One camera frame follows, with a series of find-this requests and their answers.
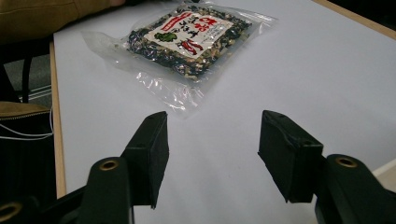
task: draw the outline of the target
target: plastic bag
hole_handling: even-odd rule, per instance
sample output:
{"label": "plastic bag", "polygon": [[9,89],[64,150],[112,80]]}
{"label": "plastic bag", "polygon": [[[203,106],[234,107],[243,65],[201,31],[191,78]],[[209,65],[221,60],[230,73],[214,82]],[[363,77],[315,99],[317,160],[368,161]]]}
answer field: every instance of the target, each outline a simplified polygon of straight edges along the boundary
{"label": "plastic bag", "polygon": [[136,23],[123,38],[85,32],[89,48],[164,103],[188,116],[213,86],[219,70],[276,19],[238,8],[183,3]]}

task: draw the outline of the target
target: seaweed snack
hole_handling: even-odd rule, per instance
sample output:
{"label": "seaweed snack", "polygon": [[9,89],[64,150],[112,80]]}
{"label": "seaweed snack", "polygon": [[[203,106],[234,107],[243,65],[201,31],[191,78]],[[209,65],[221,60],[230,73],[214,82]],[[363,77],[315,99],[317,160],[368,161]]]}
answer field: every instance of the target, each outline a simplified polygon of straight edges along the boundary
{"label": "seaweed snack", "polygon": [[129,34],[129,51],[184,77],[198,80],[239,38],[251,21],[212,7],[184,5]]}

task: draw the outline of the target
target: package label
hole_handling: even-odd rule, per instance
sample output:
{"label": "package label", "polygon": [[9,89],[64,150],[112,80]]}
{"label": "package label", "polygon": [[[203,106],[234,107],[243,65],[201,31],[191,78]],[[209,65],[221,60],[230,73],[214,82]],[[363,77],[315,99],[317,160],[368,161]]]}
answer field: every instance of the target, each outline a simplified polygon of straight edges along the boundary
{"label": "package label", "polygon": [[186,57],[197,59],[205,50],[211,49],[215,41],[232,26],[230,21],[184,11],[144,37]]}

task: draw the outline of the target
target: snack package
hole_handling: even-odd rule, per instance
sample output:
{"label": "snack package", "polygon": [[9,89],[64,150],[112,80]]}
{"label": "snack package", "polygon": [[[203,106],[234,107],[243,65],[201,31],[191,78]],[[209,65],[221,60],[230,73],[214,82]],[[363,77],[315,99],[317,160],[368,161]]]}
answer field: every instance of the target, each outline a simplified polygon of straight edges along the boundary
{"label": "snack package", "polygon": [[83,36],[92,51],[135,73],[146,89],[185,117],[201,104],[230,57],[275,21],[243,9],[183,3],[143,19],[121,39]]}

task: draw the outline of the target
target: white table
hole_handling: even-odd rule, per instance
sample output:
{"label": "white table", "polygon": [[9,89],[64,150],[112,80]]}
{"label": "white table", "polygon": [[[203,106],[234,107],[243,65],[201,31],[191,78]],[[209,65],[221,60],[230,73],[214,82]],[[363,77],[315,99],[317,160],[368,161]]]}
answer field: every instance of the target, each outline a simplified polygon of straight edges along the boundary
{"label": "white table", "polygon": [[[170,160],[144,223],[308,223],[312,204],[286,204],[257,155],[264,109],[289,116],[324,144],[374,170],[396,158],[396,42],[308,0],[219,5],[279,19],[223,70],[199,111],[168,118]],[[165,110],[134,77],[105,63],[81,31],[125,36],[165,4],[123,7],[55,34],[66,190],[98,160],[119,156],[143,119]]]}

